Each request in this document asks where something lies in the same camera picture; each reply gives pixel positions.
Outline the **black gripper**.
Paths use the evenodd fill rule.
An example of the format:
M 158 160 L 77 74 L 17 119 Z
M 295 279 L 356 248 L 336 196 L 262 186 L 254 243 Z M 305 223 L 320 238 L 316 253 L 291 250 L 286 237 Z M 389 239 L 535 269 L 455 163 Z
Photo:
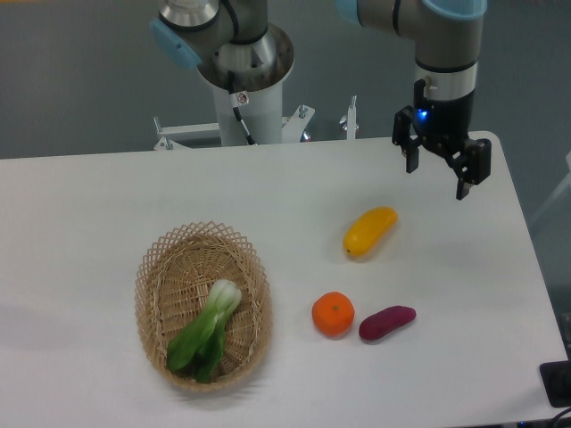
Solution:
M 395 113 L 392 142 L 401 148 L 407 173 L 418 168 L 420 143 L 429 152 L 445 154 L 448 166 L 458 178 L 456 199 L 461 201 L 472 186 L 490 176 L 492 142 L 468 137 L 474 91 L 454 100 L 441 101 L 426 98 L 426 89 L 423 78 L 414 83 L 414 109 L 407 105 Z M 411 137 L 412 124 L 420 141 Z

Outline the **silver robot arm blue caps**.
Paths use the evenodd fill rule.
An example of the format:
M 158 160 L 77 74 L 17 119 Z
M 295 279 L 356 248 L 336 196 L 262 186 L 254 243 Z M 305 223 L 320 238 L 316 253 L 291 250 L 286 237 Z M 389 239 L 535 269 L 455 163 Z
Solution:
M 394 117 L 393 143 L 406 170 L 425 149 L 443 158 L 464 198 L 491 172 L 492 147 L 468 134 L 481 48 L 484 1 L 339 1 L 362 27 L 413 41 L 413 102 Z M 150 22 L 156 44 L 180 68 L 210 85 L 225 146 L 278 144 L 301 138 L 310 114 L 282 118 L 282 85 L 294 66 L 289 36 L 268 18 L 264 1 L 161 1 Z

